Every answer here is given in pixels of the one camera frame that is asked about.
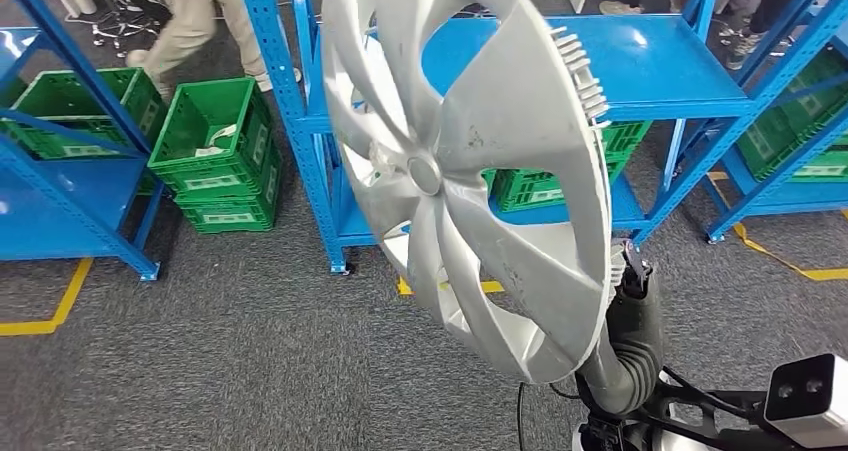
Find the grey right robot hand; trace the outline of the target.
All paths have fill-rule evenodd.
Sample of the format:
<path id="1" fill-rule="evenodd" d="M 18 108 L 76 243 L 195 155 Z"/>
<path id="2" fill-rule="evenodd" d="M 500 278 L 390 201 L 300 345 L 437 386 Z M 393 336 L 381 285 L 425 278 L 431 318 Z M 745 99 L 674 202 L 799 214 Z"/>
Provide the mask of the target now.
<path id="1" fill-rule="evenodd" d="M 615 349 L 646 349 L 663 353 L 662 311 L 659 281 L 629 239 L 615 242 L 624 270 L 607 311 L 610 342 Z"/>

